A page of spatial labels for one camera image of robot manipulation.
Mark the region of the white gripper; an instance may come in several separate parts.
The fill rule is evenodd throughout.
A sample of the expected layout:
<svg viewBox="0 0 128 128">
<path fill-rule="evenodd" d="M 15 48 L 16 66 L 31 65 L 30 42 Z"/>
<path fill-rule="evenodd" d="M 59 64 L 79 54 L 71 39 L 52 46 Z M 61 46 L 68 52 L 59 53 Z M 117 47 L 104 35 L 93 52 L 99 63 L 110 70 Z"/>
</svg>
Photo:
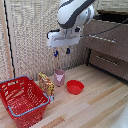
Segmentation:
<svg viewBox="0 0 128 128">
<path fill-rule="evenodd" d="M 51 30 L 47 33 L 47 45 L 52 47 L 60 47 L 60 46 L 67 46 L 67 45 L 74 45 L 78 44 L 80 40 L 80 27 L 73 27 L 70 29 L 57 29 Z M 68 47 L 66 49 L 66 54 L 71 53 L 71 48 Z M 59 52 L 57 48 L 54 48 L 54 57 L 58 57 Z"/>
</svg>

